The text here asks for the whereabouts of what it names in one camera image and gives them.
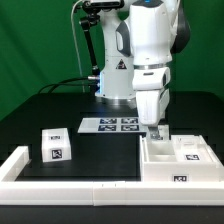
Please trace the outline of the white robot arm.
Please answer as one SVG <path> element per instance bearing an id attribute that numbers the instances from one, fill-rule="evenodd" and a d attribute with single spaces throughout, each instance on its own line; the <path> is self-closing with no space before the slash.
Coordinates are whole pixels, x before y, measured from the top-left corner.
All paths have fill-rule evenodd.
<path id="1" fill-rule="evenodd" d="M 104 35 L 105 66 L 95 96 L 133 102 L 140 123 L 158 139 L 170 100 L 168 63 L 190 38 L 182 0 L 87 0 L 84 9 Z"/>

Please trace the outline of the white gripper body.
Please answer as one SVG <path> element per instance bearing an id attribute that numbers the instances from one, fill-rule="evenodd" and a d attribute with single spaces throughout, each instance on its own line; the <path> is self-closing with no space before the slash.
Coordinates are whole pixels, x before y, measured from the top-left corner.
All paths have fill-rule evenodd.
<path id="1" fill-rule="evenodd" d="M 137 91 L 136 104 L 140 122 L 145 126 L 157 126 L 169 104 L 168 89 Z"/>

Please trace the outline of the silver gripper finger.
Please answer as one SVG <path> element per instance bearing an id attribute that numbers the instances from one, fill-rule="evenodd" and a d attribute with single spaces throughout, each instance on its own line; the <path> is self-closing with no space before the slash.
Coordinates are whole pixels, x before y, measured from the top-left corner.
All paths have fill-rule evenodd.
<path id="1" fill-rule="evenodd" d="M 152 139 L 158 140 L 160 138 L 159 130 L 157 127 L 150 127 L 149 132 Z"/>

